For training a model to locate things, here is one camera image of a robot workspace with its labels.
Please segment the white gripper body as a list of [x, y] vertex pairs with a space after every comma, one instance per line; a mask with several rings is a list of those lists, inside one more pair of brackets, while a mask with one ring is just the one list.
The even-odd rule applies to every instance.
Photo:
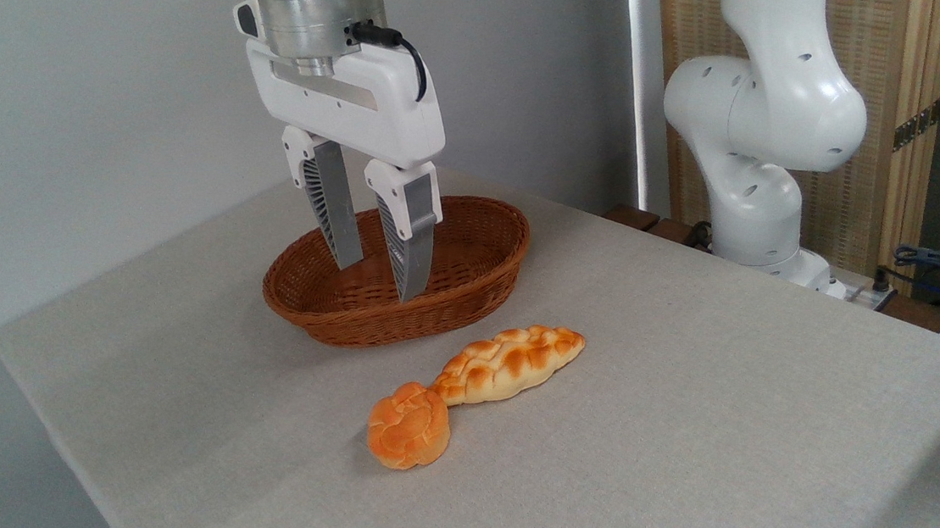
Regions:
[[404, 50], [363, 45], [337, 59], [326, 78], [300, 75], [257, 39], [248, 38], [245, 50], [265, 107], [284, 124], [400, 169], [443, 151], [446, 131], [434, 85], [416, 101], [417, 67]]

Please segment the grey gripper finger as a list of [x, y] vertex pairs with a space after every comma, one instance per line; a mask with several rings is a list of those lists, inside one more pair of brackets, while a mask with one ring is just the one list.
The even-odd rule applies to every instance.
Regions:
[[377, 195], [398, 296], [408, 302], [428, 286], [433, 235], [443, 220], [437, 170], [431, 162], [402, 170], [372, 159], [364, 178]]
[[345, 270], [360, 262], [362, 239], [340, 145], [295, 125], [282, 132], [281, 144], [294, 184], [306, 194], [338, 268]]

